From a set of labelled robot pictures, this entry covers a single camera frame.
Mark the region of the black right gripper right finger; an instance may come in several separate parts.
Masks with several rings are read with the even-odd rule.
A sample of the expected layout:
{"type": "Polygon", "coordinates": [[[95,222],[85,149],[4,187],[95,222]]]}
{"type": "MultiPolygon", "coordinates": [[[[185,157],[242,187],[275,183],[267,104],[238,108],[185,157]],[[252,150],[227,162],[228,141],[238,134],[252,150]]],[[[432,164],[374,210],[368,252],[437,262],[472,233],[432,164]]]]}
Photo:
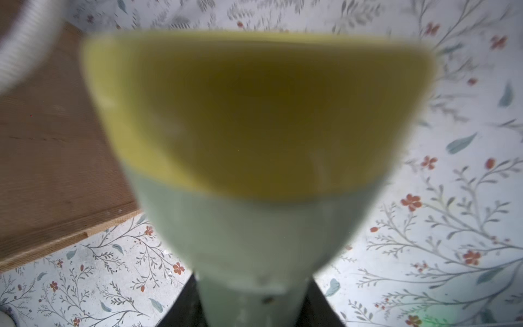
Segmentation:
{"type": "Polygon", "coordinates": [[[344,327],[314,280],[309,282],[296,327],[344,327]]]}

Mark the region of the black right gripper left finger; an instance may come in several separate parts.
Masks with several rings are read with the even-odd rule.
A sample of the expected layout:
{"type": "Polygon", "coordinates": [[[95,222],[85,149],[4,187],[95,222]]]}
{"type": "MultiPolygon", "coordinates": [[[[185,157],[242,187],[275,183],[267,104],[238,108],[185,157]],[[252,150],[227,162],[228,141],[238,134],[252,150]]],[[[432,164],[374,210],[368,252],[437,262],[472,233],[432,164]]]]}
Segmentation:
{"type": "Polygon", "coordinates": [[[166,315],[156,327],[205,327],[206,319],[192,274],[166,315]]]}

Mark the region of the green flashlight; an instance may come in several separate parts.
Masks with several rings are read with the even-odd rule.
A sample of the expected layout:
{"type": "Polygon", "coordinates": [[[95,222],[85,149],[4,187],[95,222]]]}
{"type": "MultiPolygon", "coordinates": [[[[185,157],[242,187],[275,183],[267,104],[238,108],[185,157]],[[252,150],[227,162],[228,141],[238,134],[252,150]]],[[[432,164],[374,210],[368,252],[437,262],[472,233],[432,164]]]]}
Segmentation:
{"type": "Polygon", "coordinates": [[[193,271],[191,325],[294,326],[379,195],[437,71],[416,42],[92,35],[83,76],[122,169],[193,271]]]}

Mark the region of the brown paper tote bag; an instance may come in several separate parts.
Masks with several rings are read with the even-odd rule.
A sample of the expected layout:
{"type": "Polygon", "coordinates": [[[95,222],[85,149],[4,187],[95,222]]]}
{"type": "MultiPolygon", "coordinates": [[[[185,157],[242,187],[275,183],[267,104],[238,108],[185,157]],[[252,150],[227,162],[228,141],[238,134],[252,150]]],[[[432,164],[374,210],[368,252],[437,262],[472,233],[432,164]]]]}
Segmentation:
{"type": "Polygon", "coordinates": [[[139,213],[80,69],[66,1],[1,2],[1,270],[139,213]]]}

